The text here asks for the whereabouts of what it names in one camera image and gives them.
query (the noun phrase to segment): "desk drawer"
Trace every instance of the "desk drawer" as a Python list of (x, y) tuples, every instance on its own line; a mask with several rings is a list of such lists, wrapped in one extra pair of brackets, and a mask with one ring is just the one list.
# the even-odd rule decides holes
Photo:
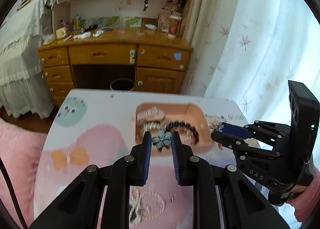
[(48, 87), (53, 97), (66, 97), (71, 89), (74, 88), (72, 83), (48, 83)]
[(138, 66), (185, 71), (190, 52), (160, 46), (139, 45)]
[(66, 47), (39, 51), (38, 54), (42, 67), (69, 64), (68, 50)]
[(54, 102), (55, 102), (56, 106), (58, 108), (60, 108), (62, 103), (63, 103), (63, 101), (65, 100), (65, 97), (54, 97), (53, 99), (54, 99)]
[(69, 47), (73, 65), (134, 65), (135, 44), (90, 44)]
[(73, 82), (69, 65), (44, 68), (43, 74), (47, 82)]

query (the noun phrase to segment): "wooden floor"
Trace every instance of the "wooden floor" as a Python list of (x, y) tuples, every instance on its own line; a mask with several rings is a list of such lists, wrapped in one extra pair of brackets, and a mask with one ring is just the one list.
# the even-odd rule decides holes
[(57, 112), (58, 108), (55, 107), (49, 118), (46, 119), (40, 119), (38, 114), (32, 114), (31, 112), (20, 115), (19, 118), (15, 119), (12, 115), (8, 116), (4, 107), (2, 107), (0, 108), (0, 118), (25, 130), (48, 133)]

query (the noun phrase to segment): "beaded bracelet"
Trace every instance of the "beaded bracelet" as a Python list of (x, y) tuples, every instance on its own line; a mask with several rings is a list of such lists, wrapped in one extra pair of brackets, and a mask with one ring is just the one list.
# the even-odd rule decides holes
[(184, 123), (184, 122), (179, 122), (179, 121), (175, 121), (175, 122), (170, 122), (167, 126), (165, 131), (166, 132), (171, 132), (172, 128), (175, 127), (185, 127), (188, 130), (191, 130), (192, 135), (195, 137), (195, 144), (197, 144), (199, 142), (199, 133), (196, 131), (196, 128), (191, 126), (189, 123)]

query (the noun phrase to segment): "cup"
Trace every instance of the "cup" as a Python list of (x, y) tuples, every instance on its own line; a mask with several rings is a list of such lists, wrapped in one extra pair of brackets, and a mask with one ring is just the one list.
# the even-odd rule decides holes
[(170, 16), (168, 37), (175, 38), (179, 34), (182, 17)]

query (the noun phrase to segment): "wastebasket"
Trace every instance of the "wastebasket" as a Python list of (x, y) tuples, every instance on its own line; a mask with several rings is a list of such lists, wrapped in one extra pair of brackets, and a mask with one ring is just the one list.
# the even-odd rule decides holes
[(110, 90), (133, 91), (134, 81), (128, 78), (120, 78), (112, 81)]

